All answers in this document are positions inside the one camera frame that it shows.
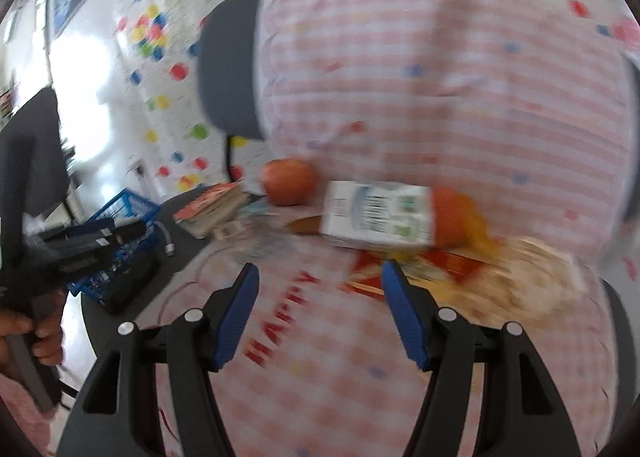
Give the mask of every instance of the yellow dot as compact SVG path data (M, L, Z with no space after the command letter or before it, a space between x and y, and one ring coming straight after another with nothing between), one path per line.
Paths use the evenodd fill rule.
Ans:
M158 8L157 5L155 4L151 4L147 9L146 9L146 14L150 17L150 18L156 18L160 13L160 8Z
M171 106L171 100L167 98L166 95L161 94L156 97L156 106L158 106L159 109L168 109Z
M133 28L131 34L129 35L132 42L138 43L146 36L146 29L144 26L137 26Z
M242 148L247 143L249 143L249 141L242 136L234 136L231 138L231 146L234 148Z

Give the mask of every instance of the cable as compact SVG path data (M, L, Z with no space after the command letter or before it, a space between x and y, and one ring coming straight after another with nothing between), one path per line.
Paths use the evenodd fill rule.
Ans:
M155 221L154 224L162 230L162 234L164 235L164 242L166 242L166 245L164 246L164 252L166 256L173 257L175 253L175 246L174 246L174 243L172 243L171 241L171 235L169 234L169 230L160 221Z

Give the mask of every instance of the red dot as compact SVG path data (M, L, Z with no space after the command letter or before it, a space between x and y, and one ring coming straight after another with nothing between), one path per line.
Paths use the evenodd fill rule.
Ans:
M580 0L569 0L569 9L576 17L580 18L589 18L591 15L589 9L584 2L580 2Z
M162 36L162 28L157 24L151 26L147 33L150 40L155 40L156 38L160 38Z
M242 179L242 177L244 177L244 170L242 169L241 166L238 166L237 164L235 164L229 167L229 174L235 181L237 181L239 179Z
M189 68L184 65L184 63L180 62L169 69L169 74L174 80L184 80L189 74Z
M118 32L124 31L127 29L127 17L122 17L118 21Z
M198 170L206 170L209 167L209 161L204 158L196 158L193 160L193 166Z

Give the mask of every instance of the gingham fabric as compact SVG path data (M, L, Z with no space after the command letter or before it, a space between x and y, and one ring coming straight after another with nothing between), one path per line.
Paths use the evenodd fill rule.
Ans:
M354 251L319 238L253 238L271 246L254 260L260 293L236 357L211 374L239 457L400 456L417 419L428 374L404 353L384 303L348 293ZM164 325L229 286L246 242L212 243L154 300L140 326ZM606 442L616 409L616 347L604 290L590 293L529 335L566 404L584 457ZM181 455L168 374L158 365L158 400L167 453ZM473 452L481 404L476 365L461 457Z
M636 122L615 41L540 0L262 0L260 119L328 179L449 186L592 262Z

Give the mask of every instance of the blue crate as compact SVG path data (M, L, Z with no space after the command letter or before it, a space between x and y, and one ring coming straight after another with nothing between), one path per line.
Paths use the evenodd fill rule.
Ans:
M123 219L126 217L140 217L146 223L146 234L135 241L125 244L113 254L113 266L108 271L98 271L91 277L84 277L78 281L68 284L71 294L76 296L82 292L92 300L100 302L102 300L104 287L113 279L116 270L133 253L139 249L153 249L156 244L156 232L154 221L160 212L160 206L145 199L143 196L125 188L118 193L106 205L92 215L87 222L98 219Z

